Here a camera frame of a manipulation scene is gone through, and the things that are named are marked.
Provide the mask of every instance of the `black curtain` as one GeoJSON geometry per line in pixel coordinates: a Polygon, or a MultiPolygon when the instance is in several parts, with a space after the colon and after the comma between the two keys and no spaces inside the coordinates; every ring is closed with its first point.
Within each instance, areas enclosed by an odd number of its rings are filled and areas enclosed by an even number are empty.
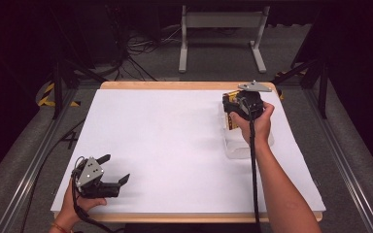
{"type": "Polygon", "coordinates": [[[39,111],[35,97],[51,71],[44,46],[30,8],[0,1],[0,162],[39,111]]]}
{"type": "Polygon", "coordinates": [[[373,4],[351,6],[344,37],[330,57],[329,77],[373,155],[373,4]]]}

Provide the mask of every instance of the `human arm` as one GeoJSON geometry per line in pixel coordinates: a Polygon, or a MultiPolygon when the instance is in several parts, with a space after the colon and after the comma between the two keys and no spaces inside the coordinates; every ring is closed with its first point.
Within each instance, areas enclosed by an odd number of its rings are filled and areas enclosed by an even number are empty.
{"type": "MultiPolygon", "coordinates": [[[[264,102],[264,113],[255,120],[255,158],[261,175],[268,217],[274,232],[321,232],[317,220],[298,189],[278,163],[268,145],[274,106],[264,102]]],[[[250,125],[236,113],[230,114],[250,141],[250,125]]]]}
{"type": "MultiPolygon", "coordinates": [[[[88,212],[91,208],[96,206],[105,206],[107,201],[105,198],[95,198],[95,199],[86,199],[83,197],[77,197],[77,204],[84,211],[88,212]]],[[[65,232],[71,232],[74,225],[80,221],[80,218],[75,213],[74,201],[72,199],[72,179],[69,181],[68,188],[65,191],[63,197],[62,208],[60,209],[59,214],[54,220],[54,224],[63,229],[65,232]]],[[[60,233],[62,230],[58,229],[56,226],[52,226],[50,233],[60,233]]]]}

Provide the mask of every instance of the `metal frame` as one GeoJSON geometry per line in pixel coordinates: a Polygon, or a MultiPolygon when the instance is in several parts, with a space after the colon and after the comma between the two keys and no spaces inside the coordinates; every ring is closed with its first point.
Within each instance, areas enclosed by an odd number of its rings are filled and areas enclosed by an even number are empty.
{"type": "MultiPolygon", "coordinates": [[[[69,103],[73,101],[76,92],[76,89],[68,90],[63,102],[64,106],[68,106],[69,103]]],[[[61,109],[59,116],[51,122],[51,125],[48,128],[48,131],[45,134],[41,145],[38,147],[38,150],[36,151],[28,169],[26,170],[25,175],[23,176],[22,180],[19,183],[19,186],[17,187],[17,191],[15,192],[11,203],[8,205],[5,213],[0,219],[0,233],[10,232],[11,227],[17,218],[17,214],[22,208],[23,202],[28,196],[33,183],[37,179],[39,168],[45,161],[45,157],[50,149],[53,136],[55,135],[56,130],[59,127],[60,122],[64,118],[67,110],[68,108],[61,109]]]]}
{"type": "Polygon", "coordinates": [[[187,71],[187,28],[203,27],[253,27],[256,28],[256,38],[250,41],[251,50],[255,58],[259,73],[265,73],[266,68],[259,51],[259,44],[268,18],[269,7],[264,7],[263,12],[188,12],[183,6],[182,14],[182,45],[180,54],[179,72],[187,71]]]}
{"type": "Polygon", "coordinates": [[[314,114],[320,123],[326,140],[331,146],[332,157],[342,178],[344,179],[347,189],[350,191],[351,197],[356,204],[356,208],[361,215],[362,221],[364,222],[367,231],[373,233],[373,211],[365,197],[361,185],[356,179],[353,169],[351,168],[350,163],[342,151],[341,146],[338,144],[331,126],[326,119],[322,118],[322,113],[318,107],[318,100],[314,94],[314,91],[312,89],[305,89],[304,93],[311,106],[311,109],[314,110],[314,114]]]}

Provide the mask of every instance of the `human hand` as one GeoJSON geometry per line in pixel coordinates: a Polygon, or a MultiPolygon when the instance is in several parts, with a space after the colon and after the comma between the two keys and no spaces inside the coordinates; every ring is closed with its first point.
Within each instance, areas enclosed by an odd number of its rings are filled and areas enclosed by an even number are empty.
{"type": "MultiPolygon", "coordinates": [[[[255,143],[259,144],[268,144],[268,136],[271,131],[271,116],[274,112],[275,107],[272,104],[263,102],[264,112],[260,117],[254,121],[255,129],[255,143]]],[[[244,140],[249,144],[250,143],[250,124],[247,120],[241,118],[237,113],[230,113],[232,121],[234,121],[238,127],[241,128],[242,136],[244,140]]]]}
{"type": "MultiPolygon", "coordinates": [[[[63,197],[62,208],[56,217],[54,223],[66,232],[70,232],[72,227],[80,221],[80,218],[75,212],[74,209],[74,200],[72,198],[72,179],[69,181],[68,188],[65,191],[63,197]]],[[[90,209],[96,206],[106,206],[107,200],[105,198],[95,198],[87,199],[79,196],[79,192],[76,192],[77,195],[77,205],[80,206],[84,211],[88,212],[90,209]]]]}

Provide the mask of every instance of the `white metal stand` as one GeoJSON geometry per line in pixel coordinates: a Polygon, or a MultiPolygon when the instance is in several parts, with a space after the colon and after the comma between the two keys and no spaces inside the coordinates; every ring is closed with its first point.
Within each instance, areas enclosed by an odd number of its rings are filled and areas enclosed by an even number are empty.
{"type": "Polygon", "coordinates": [[[269,7],[265,7],[263,12],[188,12],[187,7],[183,6],[182,32],[183,42],[180,55],[180,73],[187,71],[187,28],[189,27],[254,27],[257,30],[256,38],[250,41],[256,65],[259,73],[265,73],[266,68],[259,52],[259,43],[268,18],[269,7]]]}

